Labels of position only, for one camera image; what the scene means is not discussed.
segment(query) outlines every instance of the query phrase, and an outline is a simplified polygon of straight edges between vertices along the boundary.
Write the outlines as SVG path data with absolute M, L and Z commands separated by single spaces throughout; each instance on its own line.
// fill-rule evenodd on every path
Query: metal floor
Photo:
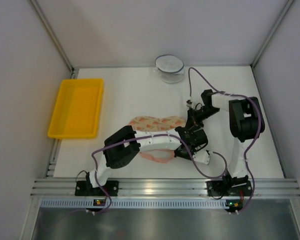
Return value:
M 34 240 L 297 240 L 289 200 L 254 200 L 237 215 L 221 209 L 111 209 L 84 211 L 57 222 L 70 208 L 40 208 Z

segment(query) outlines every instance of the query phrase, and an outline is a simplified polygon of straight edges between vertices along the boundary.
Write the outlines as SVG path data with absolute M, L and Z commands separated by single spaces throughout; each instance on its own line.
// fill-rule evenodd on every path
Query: black cable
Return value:
M 190 97 L 192 97 L 192 84 L 191 84 L 191 78 L 190 78 L 190 69 L 188 71 L 188 78 L 189 78 L 189 85 L 190 85 Z
M 212 197 L 213 199 L 215 199 L 215 200 L 220 200 L 220 199 L 222 199 L 222 198 L 224 197 L 224 192 L 225 192 L 225 190 L 223 190 L 223 193 L 221 194 L 220 197 L 214 197 L 214 196 L 212 195 L 212 193 L 211 193 L 211 190 L 210 190 L 210 189 L 208 190 L 209 196 L 211 196 L 211 197 Z
M 201 104 L 201 106 L 203 106 L 202 103 L 199 102 L 199 103 L 197 103 L 197 104 L 195 105 L 195 107 L 194 107 L 195 110 L 197 110 L 196 107 L 197 107 L 199 104 Z
M 78 182 L 77 179 L 78 179 L 78 177 L 79 177 L 79 175 L 80 175 L 81 173 L 86 173 L 86 175 L 88 174 L 88 172 L 85 171 L 85 170 L 80 171 L 79 174 L 78 174 L 78 175 L 76 176 L 76 178 L 75 178 L 75 182 L 76 182 L 76 183 Z

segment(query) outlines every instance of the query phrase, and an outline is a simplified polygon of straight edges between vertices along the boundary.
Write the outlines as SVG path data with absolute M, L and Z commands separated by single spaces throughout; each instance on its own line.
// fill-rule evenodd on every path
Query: metal frame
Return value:
M 210 198 L 206 186 L 209 179 L 112 178 L 111 180 L 119 181 L 118 196 L 122 198 Z M 257 199 L 300 199 L 300 189 L 295 179 L 257 178 L 255 186 L 254 198 Z M 77 198 L 74 195 L 75 187 L 74 178 L 37 179 L 31 197 Z
M 64 52 L 62 45 L 55 35 L 49 21 L 42 11 L 37 0 L 28 0 L 35 13 L 41 20 L 49 37 L 60 53 L 64 63 L 69 68 L 71 78 L 77 78 L 79 68 L 74 68 Z M 262 46 L 257 52 L 252 64 L 252 71 L 257 65 L 259 59 L 267 49 L 269 43 L 275 36 L 278 28 L 285 19 L 287 13 L 295 3 L 295 0 L 287 0 L 284 8 L 278 16 L 271 31 L 264 40 Z M 31 204 L 26 217 L 22 235 L 20 239 L 31 239 L 35 222 L 38 217 L 39 206 L 42 199 L 49 198 L 68 198 L 78 199 L 74 196 L 75 179 L 74 178 L 53 178 L 54 169 L 57 161 L 58 152 L 60 149 L 60 140 L 54 140 L 49 157 L 49 163 L 45 171 L 44 179 L 35 180 L 33 190 L 31 192 Z M 209 199 L 207 195 L 206 182 L 207 179 L 115 179 L 120 182 L 119 198 L 156 198 L 156 199 Z M 289 199 L 291 202 L 292 214 L 295 217 L 296 224 L 300 232 L 300 189 L 295 179 L 256 179 L 256 190 L 253 199 Z

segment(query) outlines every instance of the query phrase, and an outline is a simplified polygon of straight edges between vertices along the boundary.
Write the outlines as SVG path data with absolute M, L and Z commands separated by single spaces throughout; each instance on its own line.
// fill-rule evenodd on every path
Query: white table surface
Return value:
M 205 66 L 197 69 L 219 90 L 229 93 L 256 96 L 260 99 L 249 66 Z M 189 83 L 185 80 L 175 84 L 161 81 L 153 68 L 82 68 L 79 79 L 103 78 L 104 95 L 95 139 L 65 139 L 57 157 L 54 171 L 56 178 L 73 178 L 79 171 L 91 171 L 94 162 L 91 153 L 104 146 L 104 140 L 136 116 L 157 118 L 180 116 L 186 119 L 186 101 Z M 195 73 L 191 74 L 192 99 L 201 102 L 200 95 L 208 85 Z M 257 178 L 283 178 L 278 156 L 265 120 L 265 131 L 250 150 L 249 166 Z M 233 137 L 229 129 L 227 112 L 220 111 L 204 121 L 204 130 L 209 139 L 208 149 L 222 153 L 229 161 L 232 154 Z M 218 175 L 224 165 L 217 156 L 209 165 L 199 167 L 207 175 Z M 170 163 L 152 162 L 138 155 L 124 168 L 114 170 L 114 178 L 203 178 L 189 160 L 174 158 Z

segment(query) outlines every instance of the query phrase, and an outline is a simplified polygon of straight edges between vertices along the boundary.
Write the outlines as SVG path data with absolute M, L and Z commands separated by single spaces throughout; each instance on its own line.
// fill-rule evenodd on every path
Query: black mounting plate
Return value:
M 238 197 L 240 196 L 240 191 L 242 191 L 243 195 L 245 197 L 249 197 L 252 194 L 252 186 L 251 186 L 251 182 L 247 181 L 245 185 L 242 186 L 236 186 L 236 187 L 231 187 L 230 189 L 228 189 L 227 191 L 223 192 L 223 194 L 219 193 L 217 190 L 218 189 L 225 189 L 224 186 L 224 182 L 222 180 L 212 180 L 212 181 L 208 181 L 206 183 L 207 189 L 208 189 L 208 195 L 209 197 L 214 197 L 214 198 L 218 198 L 221 195 L 225 196 L 225 197 Z
M 107 181 L 103 186 L 105 191 L 112 197 L 117 197 L 119 191 L 119 181 Z M 78 181 L 75 187 L 75 196 L 105 196 L 104 192 L 99 188 L 88 188 L 86 181 Z

